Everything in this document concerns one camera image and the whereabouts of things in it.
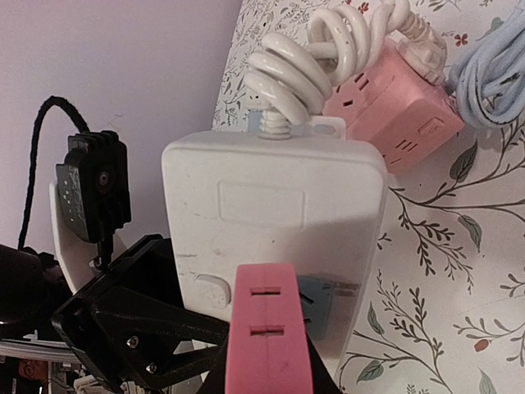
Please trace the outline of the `white long power strip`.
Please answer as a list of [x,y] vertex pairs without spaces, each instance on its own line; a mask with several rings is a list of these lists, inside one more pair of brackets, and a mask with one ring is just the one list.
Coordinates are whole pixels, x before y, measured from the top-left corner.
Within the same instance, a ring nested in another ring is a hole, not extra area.
[[330,375],[344,356],[386,203],[379,151],[323,109],[337,87],[368,71],[385,38],[409,41],[409,64],[442,81],[445,47],[407,1],[386,1],[370,20],[354,7],[316,10],[305,45],[266,34],[249,56],[246,89],[258,131],[205,131],[169,144],[162,175],[184,306],[227,321],[240,270],[293,265],[323,334],[313,342]]

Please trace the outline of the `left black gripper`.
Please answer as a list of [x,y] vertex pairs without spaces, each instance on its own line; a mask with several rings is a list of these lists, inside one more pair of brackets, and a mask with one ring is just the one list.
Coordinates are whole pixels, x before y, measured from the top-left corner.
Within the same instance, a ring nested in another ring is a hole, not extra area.
[[137,241],[76,292],[52,325],[107,388],[165,388],[212,369],[230,324],[182,308],[171,240]]

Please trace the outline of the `pink cube adapter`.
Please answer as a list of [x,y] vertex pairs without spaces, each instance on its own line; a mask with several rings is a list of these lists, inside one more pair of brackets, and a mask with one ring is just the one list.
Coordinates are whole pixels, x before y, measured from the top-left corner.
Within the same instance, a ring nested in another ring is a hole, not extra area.
[[342,118],[348,138],[372,144],[392,174],[420,163],[464,127],[443,87],[416,73],[392,39],[371,68],[335,89],[323,114]]

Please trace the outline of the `pink plug adapter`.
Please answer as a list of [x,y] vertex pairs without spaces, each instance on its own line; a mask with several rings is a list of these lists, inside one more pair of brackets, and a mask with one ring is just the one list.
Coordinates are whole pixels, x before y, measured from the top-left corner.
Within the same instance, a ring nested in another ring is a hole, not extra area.
[[225,392],[313,392],[308,342],[292,265],[259,263],[237,268]]

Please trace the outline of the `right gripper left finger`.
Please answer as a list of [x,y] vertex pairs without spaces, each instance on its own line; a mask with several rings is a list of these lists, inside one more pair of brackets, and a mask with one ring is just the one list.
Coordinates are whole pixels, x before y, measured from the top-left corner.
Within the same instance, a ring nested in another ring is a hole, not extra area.
[[226,354],[221,353],[204,379],[202,386],[198,389],[197,394],[225,394],[225,385]]

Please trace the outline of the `blue power strip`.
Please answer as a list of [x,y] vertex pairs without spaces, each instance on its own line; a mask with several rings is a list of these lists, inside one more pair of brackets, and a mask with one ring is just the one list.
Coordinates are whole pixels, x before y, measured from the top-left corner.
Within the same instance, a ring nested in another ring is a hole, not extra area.
[[262,114],[261,111],[255,110],[250,110],[248,112],[248,132],[259,133],[261,131]]

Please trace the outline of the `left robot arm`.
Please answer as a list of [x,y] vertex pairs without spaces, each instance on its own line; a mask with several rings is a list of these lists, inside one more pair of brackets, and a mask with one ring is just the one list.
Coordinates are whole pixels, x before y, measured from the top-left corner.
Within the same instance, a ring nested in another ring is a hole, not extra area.
[[127,148],[118,134],[92,132],[73,104],[52,96],[34,120],[30,161],[37,160],[43,119],[55,107],[77,129],[57,165],[59,209],[67,228],[96,248],[92,258],[74,258],[74,266],[96,273],[70,290],[55,258],[26,245],[23,223],[17,247],[1,248],[2,337],[54,329],[110,392],[126,382],[160,392],[201,373],[201,392],[224,392],[229,326],[184,307],[171,240],[146,235],[113,254],[116,231],[131,220]]

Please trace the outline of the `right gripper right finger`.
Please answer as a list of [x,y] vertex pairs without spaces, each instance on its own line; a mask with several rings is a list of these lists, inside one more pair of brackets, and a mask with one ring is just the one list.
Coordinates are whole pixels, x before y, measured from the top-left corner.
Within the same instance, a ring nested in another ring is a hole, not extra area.
[[311,364],[311,374],[313,381],[314,394],[342,394],[334,382],[332,376],[324,365],[320,355],[318,354],[313,341],[307,337],[308,354]]

